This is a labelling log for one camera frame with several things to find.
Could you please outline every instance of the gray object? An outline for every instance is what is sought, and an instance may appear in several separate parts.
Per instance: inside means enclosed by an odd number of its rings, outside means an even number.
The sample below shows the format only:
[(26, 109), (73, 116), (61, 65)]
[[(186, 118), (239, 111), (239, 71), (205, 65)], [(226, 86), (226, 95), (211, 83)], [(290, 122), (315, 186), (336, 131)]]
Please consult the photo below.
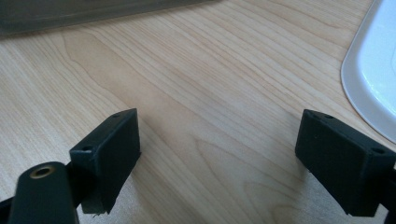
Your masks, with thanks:
[(203, 1), (205, 0), (0, 0), (0, 36)]

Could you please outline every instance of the black clamp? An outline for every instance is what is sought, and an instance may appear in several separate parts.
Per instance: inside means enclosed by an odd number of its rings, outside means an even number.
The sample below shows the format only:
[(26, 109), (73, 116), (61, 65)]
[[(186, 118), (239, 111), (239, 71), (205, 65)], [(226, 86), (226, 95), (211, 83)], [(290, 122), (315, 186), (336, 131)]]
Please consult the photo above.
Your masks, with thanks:
[(332, 116), (305, 110), (295, 153), (347, 214), (373, 217), (382, 203), (385, 223), (396, 223), (395, 152)]
[(109, 213), (140, 157), (136, 109), (114, 114), (70, 150), (64, 165), (46, 162), (25, 171), (14, 198), (0, 203), (0, 223), (78, 223)]

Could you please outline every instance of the white tray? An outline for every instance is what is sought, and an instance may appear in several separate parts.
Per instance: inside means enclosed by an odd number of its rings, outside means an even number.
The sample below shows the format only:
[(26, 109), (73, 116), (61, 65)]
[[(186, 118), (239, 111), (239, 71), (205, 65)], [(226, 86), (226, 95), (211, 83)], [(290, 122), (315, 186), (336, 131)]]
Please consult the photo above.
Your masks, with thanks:
[(358, 113), (396, 143), (396, 0), (374, 0), (346, 54), (341, 78)]

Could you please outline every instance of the wood grain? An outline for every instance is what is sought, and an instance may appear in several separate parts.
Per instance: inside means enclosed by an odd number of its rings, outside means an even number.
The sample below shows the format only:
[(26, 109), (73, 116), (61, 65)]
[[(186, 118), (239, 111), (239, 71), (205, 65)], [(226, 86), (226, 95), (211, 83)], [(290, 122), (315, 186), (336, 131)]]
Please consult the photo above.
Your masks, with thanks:
[(1, 39), (0, 200), (137, 108), (142, 158), (81, 223), (381, 223), (345, 215), (294, 155), (304, 108), (394, 147), (340, 81), (370, 4), (222, 0)]

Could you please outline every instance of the black plastic part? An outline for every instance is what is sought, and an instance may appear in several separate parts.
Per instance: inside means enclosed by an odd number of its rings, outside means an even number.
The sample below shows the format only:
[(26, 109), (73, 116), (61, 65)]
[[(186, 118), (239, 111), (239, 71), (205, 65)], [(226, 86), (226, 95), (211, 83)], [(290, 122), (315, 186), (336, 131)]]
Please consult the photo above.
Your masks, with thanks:
[(136, 109), (110, 116), (70, 150), (70, 157), (71, 169), (93, 180), (80, 198), (83, 212), (109, 213), (140, 157)]
[(296, 156), (347, 214), (373, 217), (395, 153), (329, 115), (305, 110)]
[(18, 180), (9, 224), (78, 223), (65, 166), (46, 162), (25, 171)]
[(6, 199), (0, 202), (0, 224), (7, 224), (9, 213), (11, 211), (12, 200), (14, 198)]

